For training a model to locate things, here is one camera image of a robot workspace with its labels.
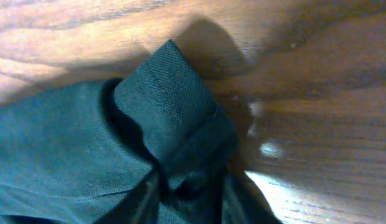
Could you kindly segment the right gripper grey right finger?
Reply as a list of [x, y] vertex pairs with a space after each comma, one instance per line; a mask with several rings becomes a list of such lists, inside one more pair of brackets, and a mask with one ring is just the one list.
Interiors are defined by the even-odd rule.
[[247, 175], [222, 171], [222, 224], [281, 224], [265, 196]]

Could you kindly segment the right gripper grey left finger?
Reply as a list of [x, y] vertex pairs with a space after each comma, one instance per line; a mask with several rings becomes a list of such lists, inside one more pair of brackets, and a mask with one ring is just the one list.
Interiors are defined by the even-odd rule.
[[160, 182], [159, 172], [152, 170], [115, 208], [94, 224], [156, 224]]

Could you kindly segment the black t-shirt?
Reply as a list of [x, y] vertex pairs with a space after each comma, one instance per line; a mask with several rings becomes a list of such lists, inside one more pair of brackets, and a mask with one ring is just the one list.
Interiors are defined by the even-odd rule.
[[174, 42], [128, 78], [0, 108], [0, 223], [94, 223], [152, 170], [157, 223], [221, 223], [231, 120]]

